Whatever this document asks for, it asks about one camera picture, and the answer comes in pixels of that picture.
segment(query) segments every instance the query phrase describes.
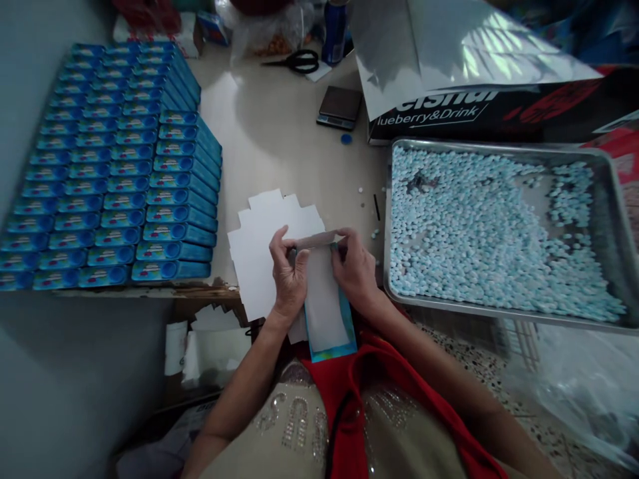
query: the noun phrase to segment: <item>woman's left hand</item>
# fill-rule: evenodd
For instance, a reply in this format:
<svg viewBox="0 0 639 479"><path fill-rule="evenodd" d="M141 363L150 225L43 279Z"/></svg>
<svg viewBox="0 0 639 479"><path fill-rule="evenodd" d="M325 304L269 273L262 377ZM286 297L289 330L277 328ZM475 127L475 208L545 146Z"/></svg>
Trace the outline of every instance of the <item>woman's left hand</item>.
<svg viewBox="0 0 639 479"><path fill-rule="evenodd" d="M268 247L273 257L273 278L277 289L270 316L273 322L286 328L286 331L290 329L306 299L306 264L310 254L308 249L299 251L295 266L291 266L287 256L295 247L295 241L282 239L287 231L288 225L278 229Z"/></svg>

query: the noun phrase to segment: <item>white table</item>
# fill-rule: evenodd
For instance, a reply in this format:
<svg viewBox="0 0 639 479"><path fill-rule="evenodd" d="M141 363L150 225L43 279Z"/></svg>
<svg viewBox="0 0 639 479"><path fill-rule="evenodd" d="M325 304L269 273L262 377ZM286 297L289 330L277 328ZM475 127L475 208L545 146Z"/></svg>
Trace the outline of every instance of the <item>white table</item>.
<svg viewBox="0 0 639 479"><path fill-rule="evenodd" d="M367 145L363 105L350 145L340 141L344 132L316 124L329 85L361 90L354 55L317 83L284 67L261 67L262 61L249 59L231 69L230 50L217 45L206 45L200 59L189 61L202 87L200 114L224 149L218 244L211 277L188 283L59 290L57 294L238 297L227 233L240 227L238 212L248 208L250 196L276 188L283 195L296 194L302 207L315 204L327 230L355 228L369 251L383 259L385 194L381 189L389 151ZM373 240L375 229L381 234Z"/></svg>

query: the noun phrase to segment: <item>scissors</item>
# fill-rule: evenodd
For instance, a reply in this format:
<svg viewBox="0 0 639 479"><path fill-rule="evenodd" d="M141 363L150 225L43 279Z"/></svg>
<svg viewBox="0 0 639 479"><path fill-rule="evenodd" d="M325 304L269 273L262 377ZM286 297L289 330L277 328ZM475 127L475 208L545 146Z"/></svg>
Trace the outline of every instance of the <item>scissors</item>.
<svg viewBox="0 0 639 479"><path fill-rule="evenodd" d="M288 67L295 73L313 73L320 67L320 56L312 50L298 50L284 60L262 63L265 67Z"/></svg>

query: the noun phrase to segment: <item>woman's right hand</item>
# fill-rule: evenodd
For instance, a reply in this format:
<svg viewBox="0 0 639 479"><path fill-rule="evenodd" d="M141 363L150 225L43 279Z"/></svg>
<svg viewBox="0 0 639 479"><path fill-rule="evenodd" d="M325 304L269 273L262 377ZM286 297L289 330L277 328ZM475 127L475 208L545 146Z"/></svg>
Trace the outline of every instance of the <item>woman's right hand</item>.
<svg viewBox="0 0 639 479"><path fill-rule="evenodd" d="M344 238L338 248L333 249L333 276L353 307L365 318L372 319L380 301L386 298L375 281L375 258L352 228L342 228L337 234ZM342 261L340 250L344 249L347 251Z"/></svg>

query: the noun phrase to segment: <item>metal tray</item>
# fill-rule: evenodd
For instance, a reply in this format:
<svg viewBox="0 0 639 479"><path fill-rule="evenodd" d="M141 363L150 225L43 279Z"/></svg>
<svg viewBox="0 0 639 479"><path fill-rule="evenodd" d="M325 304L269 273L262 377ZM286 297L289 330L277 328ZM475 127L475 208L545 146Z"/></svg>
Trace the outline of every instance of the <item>metal tray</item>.
<svg viewBox="0 0 639 479"><path fill-rule="evenodd" d="M592 238L592 250L601 264L605 279L609 282L608 291L621 299L628 308L627 314L616 323L603 323L580 317L544 314L518 309L502 309L475 305L474 303L450 301L431 296L418 295L406 297L391 291L389 271L391 261L391 212L392 208L392 150L400 146L409 150L428 150L431 152L475 152L484 155L499 154L525 164L544 165L547 168L585 162L594 172L590 209L590 225L585 228ZM566 228L552 225L545 214L550 206L547 194L550 191L552 173L545 173L539 188L525 188L524 199L540 212L540 223L546 228L550 237L557 238ZM494 144L446 143L411 138L398 138L393 142L388 160L386 186L386 225L384 238L384 288L394 301L422 307L447 309L460 313L470 313L491 317L508 317L536 323L546 323L565 327L593 329L639 335L639 269L634 242L630 235L630 225L624 211L624 203L620 193L618 178L610 158L606 153L596 149L571 148L539 148L536 146L501 146Z"/></svg>

